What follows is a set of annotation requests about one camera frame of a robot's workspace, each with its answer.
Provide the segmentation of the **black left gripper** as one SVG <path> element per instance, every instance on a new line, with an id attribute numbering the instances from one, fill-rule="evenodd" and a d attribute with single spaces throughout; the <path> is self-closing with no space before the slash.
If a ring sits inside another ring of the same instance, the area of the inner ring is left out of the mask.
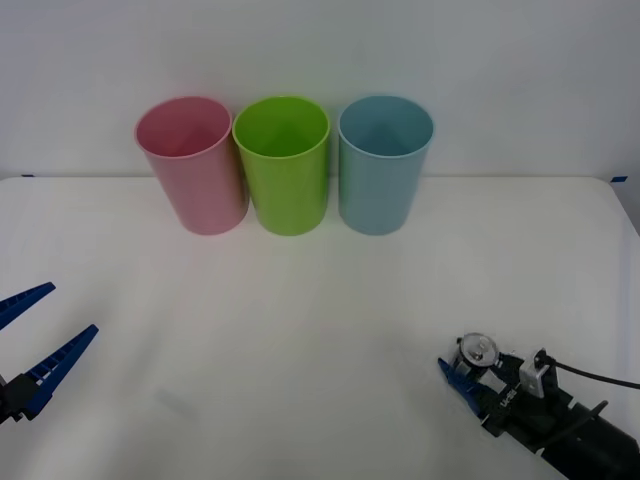
<path id="1" fill-rule="evenodd" d="M 4 329 L 55 289 L 52 282 L 47 282 L 1 300 L 0 329 Z M 37 417 L 98 332 L 96 325 L 90 325 L 40 363 L 8 383 L 0 376 L 0 424 L 8 418 L 14 421 L 26 418 L 31 421 Z"/>

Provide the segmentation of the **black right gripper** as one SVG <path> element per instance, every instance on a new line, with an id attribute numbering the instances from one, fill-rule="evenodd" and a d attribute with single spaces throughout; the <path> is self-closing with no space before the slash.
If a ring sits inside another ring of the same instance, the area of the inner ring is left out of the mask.
<path id="1" fill-rule="evenodd" d="M 573 397 L 559 387 L 555 367 L 542 375 L 543 397 L 538 398 L 521 384 L 521 358 L 513 352 L 501 352 L 498 365 L 489 369 L 505 384 L 499 393 L 480 382 L 485 369 L 464 362 L 448 363 L 443 358 L 438 359 L 438 366 L 489 433 L 495 437 L 508 433 L 532 452 L 575 420 L 570 407 Z"/>

